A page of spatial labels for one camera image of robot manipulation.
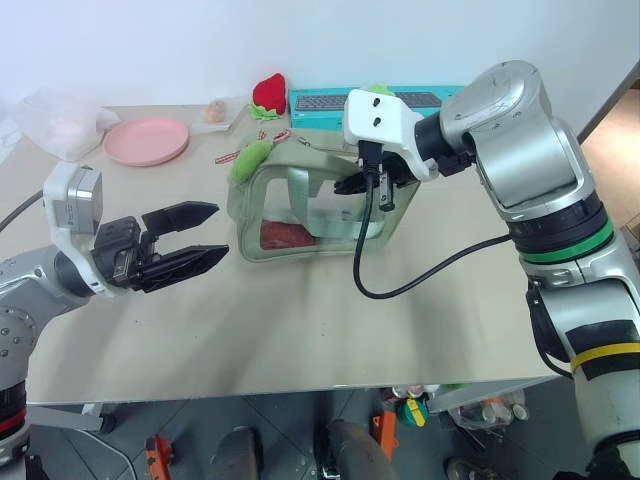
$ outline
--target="green plush toy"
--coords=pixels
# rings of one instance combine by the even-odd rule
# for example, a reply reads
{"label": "green plush toy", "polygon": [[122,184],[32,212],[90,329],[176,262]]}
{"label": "green plush toy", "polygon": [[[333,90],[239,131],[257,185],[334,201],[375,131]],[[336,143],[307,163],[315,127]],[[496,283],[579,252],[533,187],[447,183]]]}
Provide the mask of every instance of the green plush toy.
{"label": "green plush toy", "polygon": [[249,113],[254,120],[275,120],[280,118],[275,108],[267,110],[262,105],[256,105],[255,103],[249,104]]}
{"label": "green plush toy", "polygon": [[247,145],[233,162],[229,173],[231,181],[237,184],[246,182],[260,164],[267,159],[272,148],[273,145],[264,140]]}

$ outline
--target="keyboard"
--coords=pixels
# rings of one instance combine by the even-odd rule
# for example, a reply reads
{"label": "keyboard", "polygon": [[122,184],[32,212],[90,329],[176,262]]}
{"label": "keyboard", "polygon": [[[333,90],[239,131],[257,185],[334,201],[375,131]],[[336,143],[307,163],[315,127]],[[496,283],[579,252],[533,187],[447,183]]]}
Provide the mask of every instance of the keyboard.
{"label": "keyboard", "polygon": [[[431,92],[396,92],[409,108],[440,108],[442,102]],[[299,95],[296,110],[299,112],[336,112],[343,111],[347,101],[346,94]]]}

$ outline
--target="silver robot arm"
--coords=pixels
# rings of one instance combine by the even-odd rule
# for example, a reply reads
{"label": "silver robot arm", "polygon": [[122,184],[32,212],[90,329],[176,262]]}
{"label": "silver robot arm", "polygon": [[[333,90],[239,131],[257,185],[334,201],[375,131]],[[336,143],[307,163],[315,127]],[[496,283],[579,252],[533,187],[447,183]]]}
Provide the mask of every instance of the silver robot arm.
{"label": "silver robot arm", "polygon": [[197,226],[218,210],[204,202],[184,202],[143,215],[145,232],[133,217],[99,227],[101,187],[99,172],[59,164],[44,188],[56,246],[0,263],[2,478],[42,478],[40,460],[25,455],[29,446],[25,380],[29,356],[49,321],[86,305],[95,294],[148,293],[200,275],[229,251],[226,245],[191,246],[165,255],[155,251],[161,235]]}
{"label": "silver robot arm", "polygon": [[[377,160],[388,188],[432,180],[434,164],[445,176],[477,165],[520,253],[536,346],[575,382],[594,465],[617,449],[640,476],[640,275],[576,137],[552,116],[538,70],[497,65],[424,119],[398,99],[363,91],[352,92],[345,109],[345,138],[359,142],[365,176],[371,144],[394,152]],[[357,184],[336,192],[356,193]],[[569,363],[570,374],[547,355]]]}

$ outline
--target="plastic bag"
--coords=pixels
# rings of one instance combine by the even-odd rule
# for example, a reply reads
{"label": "plastic bag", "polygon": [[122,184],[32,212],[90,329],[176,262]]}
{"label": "plastic bag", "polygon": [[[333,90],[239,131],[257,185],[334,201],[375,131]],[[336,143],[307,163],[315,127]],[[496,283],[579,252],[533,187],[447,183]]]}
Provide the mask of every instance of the plastic bag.
{"label": "plastic bag", "polygon": [[104,132],[120,122],[109,110],[50,89],[22,99],[11,118],[35,144],[68,162],[95,148]]}

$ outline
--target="red ring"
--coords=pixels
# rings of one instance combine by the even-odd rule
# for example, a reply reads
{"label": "red ring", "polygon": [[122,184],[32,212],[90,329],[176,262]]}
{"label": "red ring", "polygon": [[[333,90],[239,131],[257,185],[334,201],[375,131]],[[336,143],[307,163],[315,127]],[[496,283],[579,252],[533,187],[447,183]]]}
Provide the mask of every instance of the red ring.
{"label": "red ring", "polygon": [[6,432],[7,430],[19,425],[24,422],[25,417],[27,416],[26,407],[16,413],[13,417],[9,417],[6,420],[0,422],[0,433]]}

